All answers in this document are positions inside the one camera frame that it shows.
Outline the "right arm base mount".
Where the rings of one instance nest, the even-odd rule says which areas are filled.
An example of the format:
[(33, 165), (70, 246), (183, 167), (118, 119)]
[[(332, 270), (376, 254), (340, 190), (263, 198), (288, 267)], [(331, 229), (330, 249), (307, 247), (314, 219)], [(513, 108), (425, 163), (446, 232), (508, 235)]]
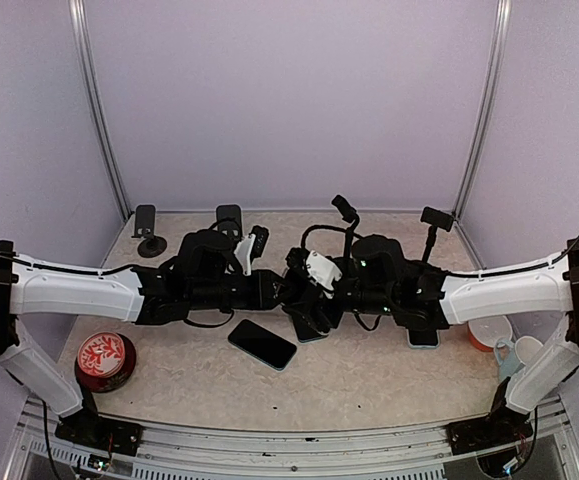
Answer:
[(520, 441), (533, 435), (527, 417), (520, 422), (494, 421), (487, 416), (449, 423), (446, 427), (453, 455), (478, 452)]

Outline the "folding phone stand wood base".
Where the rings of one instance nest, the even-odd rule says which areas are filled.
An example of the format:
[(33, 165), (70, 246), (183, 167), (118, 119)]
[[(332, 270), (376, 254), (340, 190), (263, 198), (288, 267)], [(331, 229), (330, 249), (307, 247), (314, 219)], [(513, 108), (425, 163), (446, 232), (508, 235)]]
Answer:
[(154, 205), (141, 204), (136, 207), (132, 237), (139, 240), (137, 253), (142, 258), (155, 258), (167, 249), (166, 239), (155, 233), (155, 220)]

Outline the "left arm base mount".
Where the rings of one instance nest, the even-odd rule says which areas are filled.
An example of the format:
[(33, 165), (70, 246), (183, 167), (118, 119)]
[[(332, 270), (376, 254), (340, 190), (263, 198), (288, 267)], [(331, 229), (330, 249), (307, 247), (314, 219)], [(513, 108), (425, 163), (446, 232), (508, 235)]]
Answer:
[(143, 427), (134, 422), (104, 417), (82, 409), (61, 417), (55, 430), (58, 439), (111, 454), (135, 457)]

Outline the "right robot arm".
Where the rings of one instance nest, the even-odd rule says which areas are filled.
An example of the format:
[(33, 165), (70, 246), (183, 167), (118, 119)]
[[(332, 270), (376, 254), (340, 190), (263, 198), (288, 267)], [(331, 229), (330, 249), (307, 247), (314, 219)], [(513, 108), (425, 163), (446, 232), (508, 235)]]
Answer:
[(579, 237), (543, 259), (451, 272), (407, 259), (395, 238), (359, 236), (353, 228), (344, 233), (340, 257), (323, 256), (304, 244), (286, 257), (282, 309), (321, 334), (336, 328), (345, 313), (389, 315), (417, 332), (520, 313), (562, 313), (538, 353), (500, 382), (480, 423), (487, 442), (504, 442), (547, 393), (579, 368)]

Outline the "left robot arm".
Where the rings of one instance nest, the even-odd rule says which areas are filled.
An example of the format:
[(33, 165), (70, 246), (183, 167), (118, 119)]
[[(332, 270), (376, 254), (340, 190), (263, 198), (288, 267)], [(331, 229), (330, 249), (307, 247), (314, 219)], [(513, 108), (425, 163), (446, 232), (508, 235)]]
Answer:
[(272, 270), (252, 269), (251, 260), (263, 247), (254, 235), (235, 242), (202, 229), (186, 235), (178, 253), (158, 267), (99, 270), (36, 260), (0, 240), (0, 363), (45, 401), (61, 426), (87, 444), (102, 443), (108, 420), (83, 387), (58, 371), (19, 316), (90, 315), (160, 326), (187, 321), (192, 310), (272, 310), (294, 289)]

